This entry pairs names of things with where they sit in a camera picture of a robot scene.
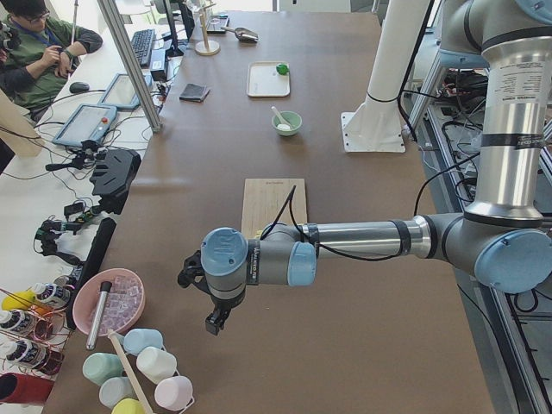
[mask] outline brown table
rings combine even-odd
[[[258,32],[259,44],[226,34],[214,57],[189,51],[103,264],[142,277],[147,304],[136,327],[163,333],[194,385],[189,412],[493,412],[454,275],[434,260],[320,260],[313,286],[249,287],[226,329],[205,331],[212,303],[179,288],[177,274],[210,230],[240,228],[246,178],[305,178],[313,223],[409,219],[424,180],[416,145],[405,154],[342,147],[340,114],[365,97],[380,35],[375,16],[230,18]],[[290,63],[289,97],[246,95],[248,65],[259,60]],[[211,88],[204,103],[178,100],[188,82]],[[273,104],[302,115],[300,134],[277,136]],[[432,211],[429,194],[421,211]],[[105,338],[97,350],[111,351]],[[108,412],[82,377],[88,355],[76,333],[45,414]],[[153,386],[141,379],[153,402]]]

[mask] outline camera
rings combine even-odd
[[[21,45],[21,39],[16,29],[0,22],[0,48],[9,52]]]

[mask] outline white tray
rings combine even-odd
[[[290,94],[290,74],[280,75],[276,65],[287,62],[263,61],[249,65],[248,95],[250,97],[287,97]]]

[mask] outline green bowl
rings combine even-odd
[[[303,123],[303,119],[301,119],[301,116],[291,110],[282,110],[280,114],[282,114],[284,119],[289,122],[289,124],[292,126],[292,129],[290,129],[289,131],[279,129],[278,125],[280,124],[280,122],[278,117],[276,116],[273,116],[273,128],[276,129],[276,132],[278,132],[278,134],[282,136],[295,135],[299,131],[299,128],[301,128],[301,124]]]

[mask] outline keyboard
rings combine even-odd
[[[154,41],[155,30],[152,28],[139,30],[133,34],[130,44],[135,51],[135,55],[140,66],[149,67]]]

